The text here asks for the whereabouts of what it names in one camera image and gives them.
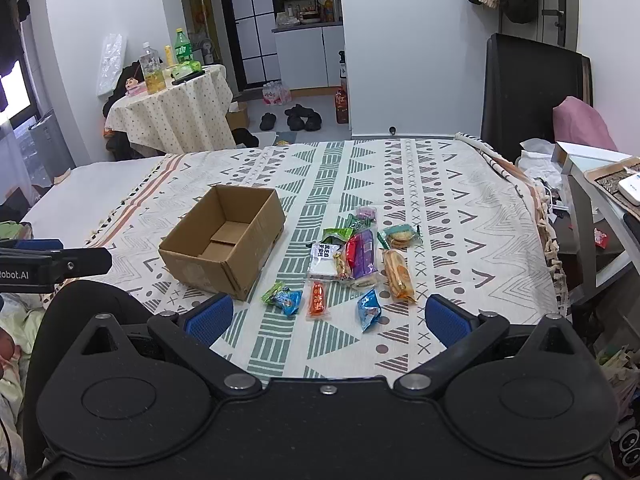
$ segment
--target black pants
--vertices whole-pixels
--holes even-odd
[[[151,316],[138,300],[123,290],[80,280],[62,288],[42,318],[31,353],[22,409],[22,439],[29,475],[42,466],[42,452],[47,447],[36,420],[36,402],[79,333],[101,312],[112,314],[120,324],[146,323]]]

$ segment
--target purple snack package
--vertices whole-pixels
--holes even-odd
[[[353,266],[353,278],[355,280],[376,272],[373,251],[373,233],[366,229],[353,235],[356,238],[356,259]]]

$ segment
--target bottle of yellow liquid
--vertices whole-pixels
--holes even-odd
[[[140,57],[140,66],[145,77],[146,91],[151,95],[164,90],[166,83],[164,82],[164,75],[162,75],[158,51],[149,47],[148,43],[145,43],[142,48],[144,49],[144,54]]]

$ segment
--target pink pillow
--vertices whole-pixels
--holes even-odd
[[[554,108],[554,133],[556,141],[613,152],[618,150],[600,114],[587,103],[572,96]]]

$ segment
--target small cardboard box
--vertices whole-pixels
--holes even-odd
[[[284,226],[274,189],[214,186],[160,244],[183,283],[246,300]]]
[[[226,122],[229,124],[229,129],[232,131],[236,128],[248,128],[249,113],[247,112],[246,103],[238,103],[237,112],[227,112]]]

